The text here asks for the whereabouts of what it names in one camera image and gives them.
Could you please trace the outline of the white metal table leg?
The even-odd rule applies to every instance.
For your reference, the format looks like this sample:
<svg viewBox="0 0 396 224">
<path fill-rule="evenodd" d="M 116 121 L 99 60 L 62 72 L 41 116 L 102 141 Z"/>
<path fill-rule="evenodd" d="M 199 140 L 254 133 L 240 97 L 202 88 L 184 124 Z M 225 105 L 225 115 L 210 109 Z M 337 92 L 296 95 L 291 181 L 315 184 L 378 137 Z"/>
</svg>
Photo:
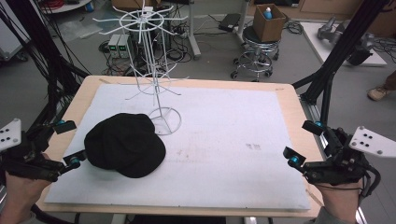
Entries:
<svg viewBox="0 0 396 224">
<path fill-rule="evenodd" d="M 246 18 L 248 14 L 248 6 L 249 6 L 250 0 L 242 0 L 242 5 L 240 9 L 240 21 L 238 23 L 238 28 L 236 30 L 236 36 L 238 37 L 238 40 L 240 43 L 243 43 L 243 31 L 245 28 L 246 24 Z"/>
</svg>

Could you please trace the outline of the person's right hand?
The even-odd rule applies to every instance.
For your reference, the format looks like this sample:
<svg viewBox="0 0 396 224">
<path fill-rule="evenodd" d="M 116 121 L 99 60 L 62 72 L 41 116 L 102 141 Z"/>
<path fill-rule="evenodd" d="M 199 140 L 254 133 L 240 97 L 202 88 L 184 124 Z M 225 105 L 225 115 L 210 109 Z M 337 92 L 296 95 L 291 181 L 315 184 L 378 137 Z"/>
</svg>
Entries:
<svg viewBox="0 0 396 224">
<path fill-rule="evenodd" d="M 357 222 L 356 213 L 360 205 L 361 182 L 341 184 L 316 184 L 324 207 L 331 215 L 347 223 Z"/>
</svg>

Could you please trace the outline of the grey machine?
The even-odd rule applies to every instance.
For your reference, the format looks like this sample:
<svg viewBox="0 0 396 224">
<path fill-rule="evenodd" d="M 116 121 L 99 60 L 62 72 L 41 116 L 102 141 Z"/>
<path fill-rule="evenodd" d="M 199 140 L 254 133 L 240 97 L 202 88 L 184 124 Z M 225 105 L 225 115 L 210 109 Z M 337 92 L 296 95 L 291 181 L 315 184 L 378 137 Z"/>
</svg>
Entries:
<svg viewBox="0 0 396 224">
<path fill-rule="evenodd" d="M 317 38 L 319 40 L 327 39 L 335 45 L 345 29 L 348 27 L 350 20 L 345 20 L 333 28 L 335 17 L 331 17 L 328 22 L 318 29 Z M 373 55 L 371 50 L 375 46 L 375 36 L 371 33 L 365 33 L 355 45 L 351 53 L 346 57 L 346 61 L 351 65 L 360 65 Z"/>
</svg>

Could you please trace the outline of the grey power supply unit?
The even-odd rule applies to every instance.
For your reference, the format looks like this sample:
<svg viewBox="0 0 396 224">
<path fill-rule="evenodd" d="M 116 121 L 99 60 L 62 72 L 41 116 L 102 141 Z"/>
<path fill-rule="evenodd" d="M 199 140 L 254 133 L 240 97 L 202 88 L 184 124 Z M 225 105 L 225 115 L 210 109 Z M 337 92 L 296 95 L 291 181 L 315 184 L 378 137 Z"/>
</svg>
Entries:
<svg viewBox="0 0 396 224">
<path fill-rule="evenodd" d="M 120 40 L 120 35 L 113 35 L 110 37 L 107 46 L 112 58 L 119 58 L 119 50 L 118 50 L 118 43 Z"/>
<path fill-rule="evenodd" d="M 121 35 L 118 42 L 118 49 L 120 57 L 123 59 L 130 57 L 130 36 Z"/>
</svg>

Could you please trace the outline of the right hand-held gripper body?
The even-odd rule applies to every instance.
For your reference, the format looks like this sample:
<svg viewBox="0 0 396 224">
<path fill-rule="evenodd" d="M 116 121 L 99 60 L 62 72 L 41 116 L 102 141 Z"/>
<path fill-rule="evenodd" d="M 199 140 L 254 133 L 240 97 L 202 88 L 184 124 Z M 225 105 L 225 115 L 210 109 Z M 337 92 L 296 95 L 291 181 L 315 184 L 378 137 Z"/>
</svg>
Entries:
<svg viewBox="0 0 396 224">
<path fill-rule="evenodd" d="M 369 172 L 375 175 L 372 187 L 376 187 L 381 174 L 367 161 L 370 154 L 382 158 L 396 158 L 396 141 L 359 126 L 353 134 L 343 129 L 325 127 L 322 134 L 328 145 L 325 148 L 326 160 L 306 162 L 304 176 L 311 184 L 328 183 L 340 185 L 359 182 L 364 176 L 370 179 Z"/>
</svg>

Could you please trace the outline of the chrome rolling stool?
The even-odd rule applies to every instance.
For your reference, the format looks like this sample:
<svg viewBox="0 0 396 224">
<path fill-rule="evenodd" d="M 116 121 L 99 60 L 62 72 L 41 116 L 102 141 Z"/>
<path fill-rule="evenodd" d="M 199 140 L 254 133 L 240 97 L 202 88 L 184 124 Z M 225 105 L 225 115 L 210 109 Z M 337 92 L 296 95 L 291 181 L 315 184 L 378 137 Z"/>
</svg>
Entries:
<svg viewBox="0 0 396 224">
<path fill-rule="evenodd" d="M 240 69 L 246 69 L 256 75 L 253 82 L 259 82 L 260 76 L 270 77 L 273 74 L 273 61 L 279 57 L 280 41 L 261 41 L 252 26 L 242 33 L 242 46 L 247 49 L 233 59 L 236 68 L 231 72 L 231 79 L 236 79 Z"/>
</svg>

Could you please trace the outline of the grey metal table leg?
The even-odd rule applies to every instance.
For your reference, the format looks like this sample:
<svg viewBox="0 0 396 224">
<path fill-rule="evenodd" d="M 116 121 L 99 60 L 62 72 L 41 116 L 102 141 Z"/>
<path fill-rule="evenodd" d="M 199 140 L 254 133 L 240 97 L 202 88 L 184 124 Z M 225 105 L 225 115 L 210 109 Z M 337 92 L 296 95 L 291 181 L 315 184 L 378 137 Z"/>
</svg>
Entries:
<svg viewBox="0 0 396 224">
<path fill-rule="evenodd" d="M 199 49 L 197 40 L 194 35 L 194 0 L 189 1 L 189 31 L 188 31 L 188 39 L 191 45 L 192 50 L 192 58 L 194 60 L 198 60 L 201 58 L 201 51 Z"/>
</svg>

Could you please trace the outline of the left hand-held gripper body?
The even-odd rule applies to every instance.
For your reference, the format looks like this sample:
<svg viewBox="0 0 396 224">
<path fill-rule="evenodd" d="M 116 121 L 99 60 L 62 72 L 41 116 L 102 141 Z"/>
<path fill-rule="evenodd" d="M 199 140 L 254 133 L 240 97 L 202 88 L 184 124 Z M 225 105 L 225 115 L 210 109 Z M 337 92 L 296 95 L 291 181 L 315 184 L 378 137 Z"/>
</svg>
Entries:
<svg viewBox="0 0 396 224">
<path fill-rule="evenodd" d="M 39 125 L 27 133 L 21 129 L 21 120 L 13 119 L 0 128 L 0 169 L 19 177 L 56 182 L 66 166 L 43 155 L 56 127 L 56 123 Z"/>
</svg>

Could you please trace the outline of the white platform board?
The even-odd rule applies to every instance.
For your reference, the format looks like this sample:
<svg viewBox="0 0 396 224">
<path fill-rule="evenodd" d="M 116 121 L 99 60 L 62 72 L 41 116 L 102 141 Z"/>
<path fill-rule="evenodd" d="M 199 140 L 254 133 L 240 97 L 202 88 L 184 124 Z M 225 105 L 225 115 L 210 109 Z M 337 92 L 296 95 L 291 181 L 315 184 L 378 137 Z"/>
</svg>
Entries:
<svg viewBox="0 0 396 224">
<path fill-rule="evenodd" d="M 328 40 L 320 40 L 317 38 L 318 29 L 322 26 L 322 23 L 314 23 L 314 22 L 302 22 L 301 25 L 304 28 L 304 36 L 310 42 L 310 46 L 318 56 L 318 59 L 321 63 L 324 63 L 325 60 L 330 55 L 333 44 L 331 44 Z M 372 49 L 372 55 L 369 56 L 361 66 L 385 66 L 387 63 Z"/>
</svg>

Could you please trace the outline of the black cap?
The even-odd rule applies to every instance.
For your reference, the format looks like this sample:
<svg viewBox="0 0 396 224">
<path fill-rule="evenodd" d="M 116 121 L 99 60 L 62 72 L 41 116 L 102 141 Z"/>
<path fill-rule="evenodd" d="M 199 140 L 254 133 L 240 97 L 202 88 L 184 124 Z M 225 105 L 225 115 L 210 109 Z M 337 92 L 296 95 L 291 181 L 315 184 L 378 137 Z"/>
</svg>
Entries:
<svg viewBox="0 0 396 224">
<path fill-rule="evenodd" d="M 162 139 L 145 114 L 119 113 L 104 119 L 86 134 L 84 147 L 93 166 L 129 178 L 151 174 L 166 155 Z"/>
</svg>

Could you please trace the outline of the white wire display rack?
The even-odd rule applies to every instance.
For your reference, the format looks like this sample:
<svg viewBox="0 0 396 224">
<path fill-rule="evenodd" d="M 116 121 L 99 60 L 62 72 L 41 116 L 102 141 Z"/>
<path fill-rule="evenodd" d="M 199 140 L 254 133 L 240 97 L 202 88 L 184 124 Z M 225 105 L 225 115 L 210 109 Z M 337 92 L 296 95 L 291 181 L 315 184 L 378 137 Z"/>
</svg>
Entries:
<svg viewBox="0 0 396 224">
<path fill-rule="evenodd" d="M 143 0 L 143 6 L 135 11 L 126 11 L 116 7 L 114 9 L 121 13 L 119 18 L 95 19 L 97 22 L 114 21 L 117 24 L 117 27 L 114 27 L 108 32 L 100 32 L 100 35 L 110 35 L 118 32 L 121 32 L 123 35 L 127 32 L 137 34 L 138 43 L 143 45 L 144 62 L 147 66 L 147 73 L 143 74 L 134 66 L 134 61 L 130 60 L 130 67 L 134 72 L 138 93 L 129 97 L 129 100 L 132 100 L 139 94 L 151 96 L 153 99 L 153 109 L 148 113 L 148 116 L 155 125 L 156 134 L 169 135 L 175 133 L 181 127 L 182 117 L 172 106 L 163 105 L 161 103 L 161 97 L 165 93 L 172 93 L 178 96 L 177 92 L 171 90 L 171 84 L 174 80 L 170 76 L 170 73 L 177 65 L 169 66 L 166 49 L 163 50 L 163 60 L 156 60 L 150 35 L 152 31 L 160 31 L 162 37 L 164 37 L 164 34 L 174 35 L 174 33 L 163 28 L 164 23 L 170 21 L 170 18 L 165 18 L 163 13 L 170 11 L 172 8 L 155 11 L 152 7 L 147 7 L 146 0 Z"/>
</svg>

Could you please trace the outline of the brown cardboard box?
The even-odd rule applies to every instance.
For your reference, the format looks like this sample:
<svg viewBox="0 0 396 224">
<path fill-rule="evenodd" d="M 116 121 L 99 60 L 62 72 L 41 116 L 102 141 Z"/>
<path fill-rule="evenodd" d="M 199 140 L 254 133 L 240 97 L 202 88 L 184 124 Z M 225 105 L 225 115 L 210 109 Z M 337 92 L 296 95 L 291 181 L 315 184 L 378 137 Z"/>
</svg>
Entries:
<svg viewBox="0 0 396 224">
<path fill-rule="evenodd" d="M 270 9 L 272 19 L 267 20 L 264 13 Z M 278 41 L 281 38 L 286 16 L 274 4 L 257 5 L 255 8 L 253 29 L 262 42 Z"/>
</svg>

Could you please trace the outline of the black flat box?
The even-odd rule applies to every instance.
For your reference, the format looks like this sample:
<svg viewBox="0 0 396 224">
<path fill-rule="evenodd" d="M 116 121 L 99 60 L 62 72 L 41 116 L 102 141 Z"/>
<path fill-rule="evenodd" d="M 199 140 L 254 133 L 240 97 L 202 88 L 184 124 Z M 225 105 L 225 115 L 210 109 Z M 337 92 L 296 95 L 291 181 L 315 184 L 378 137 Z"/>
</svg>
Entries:
<svg viewBox="0 0 396 224">
<path fill-rule="evenodd" d="M 219 23 L 219 29 L 226 32 L 232 32 L 238 26 L 241 15 L 238 13 L 227 14 Z"/>
</svg>

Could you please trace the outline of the white round table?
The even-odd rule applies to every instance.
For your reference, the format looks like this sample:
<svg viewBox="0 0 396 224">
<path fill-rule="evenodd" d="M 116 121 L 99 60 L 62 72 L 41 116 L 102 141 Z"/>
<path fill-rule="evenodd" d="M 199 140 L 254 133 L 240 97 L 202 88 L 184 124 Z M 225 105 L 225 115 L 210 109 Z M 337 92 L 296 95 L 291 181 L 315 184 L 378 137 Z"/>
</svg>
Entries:
<svg viewBox="0 0 396 224">
<path fill-rule="evenodd" d="M 92 0 L 40 0 L 39 8 L 46 14 L 62 13 L 89 5 Z"/>
</svg>

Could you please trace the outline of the person's left hand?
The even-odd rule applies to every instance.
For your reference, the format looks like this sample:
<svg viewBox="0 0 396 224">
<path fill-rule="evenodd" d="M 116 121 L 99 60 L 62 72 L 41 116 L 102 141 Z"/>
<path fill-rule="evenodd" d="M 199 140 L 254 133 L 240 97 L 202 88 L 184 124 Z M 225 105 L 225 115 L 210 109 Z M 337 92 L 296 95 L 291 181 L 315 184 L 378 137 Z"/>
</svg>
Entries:
<svg viewBox="0 0 396 224">
<path fill-rule="evenodd" d="M 5 211 L 21 213 L 31 211 L 43 190 L 50 185 L 47 180 L 19 177 L 9 172 L 6 172 L 6 181 L 6 201 L 0 214 Z"/>
</svg>

